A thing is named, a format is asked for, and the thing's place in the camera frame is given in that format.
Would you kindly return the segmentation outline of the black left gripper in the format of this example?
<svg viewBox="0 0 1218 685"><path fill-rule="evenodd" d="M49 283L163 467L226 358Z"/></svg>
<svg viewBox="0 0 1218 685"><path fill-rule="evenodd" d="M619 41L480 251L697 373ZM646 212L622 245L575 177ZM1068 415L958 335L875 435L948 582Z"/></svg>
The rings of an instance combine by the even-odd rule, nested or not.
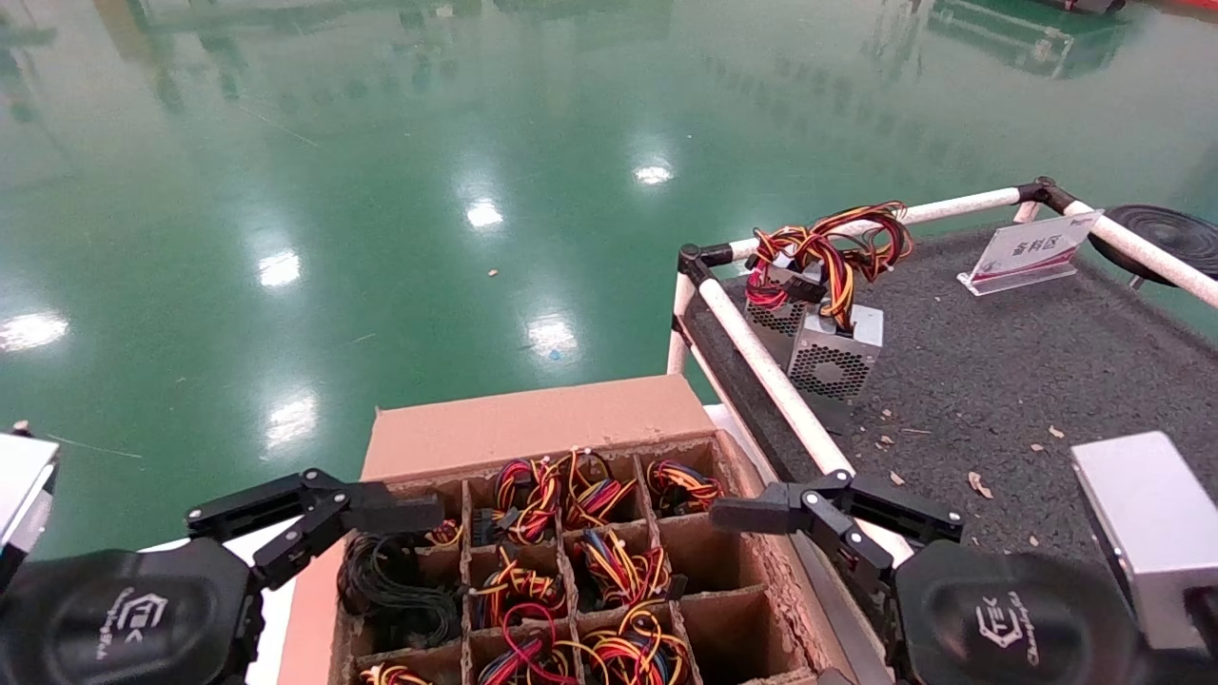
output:
<svg viewBox="0 0 1218 685"><path fill-rule="evenodd" d="M253 572L220 542L279 523ZM263 590L278 590L350 531L429 533L436 495L396 499L384 481L308 469L188 511L168 551L105 550L23 566L2 591L5 684L244 684L257 657Z"/></svg>

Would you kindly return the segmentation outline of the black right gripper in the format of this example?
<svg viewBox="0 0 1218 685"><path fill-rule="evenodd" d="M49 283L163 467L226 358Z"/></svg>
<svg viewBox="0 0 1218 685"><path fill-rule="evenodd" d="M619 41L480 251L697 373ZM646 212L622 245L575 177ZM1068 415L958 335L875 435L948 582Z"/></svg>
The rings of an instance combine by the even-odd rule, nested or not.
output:
<svg viewBox="0 0 1218 685"><path fill-rule="evenodd" d="M892 664L914 684L1124 684L1144 645L1099 568L1047 555L982 555L959 545L963 516L878 477L834 470L773 481L755 499L715 499L713 524L803 533L867 594L892 555L856 520L931 546L894 573Z"/></svg>

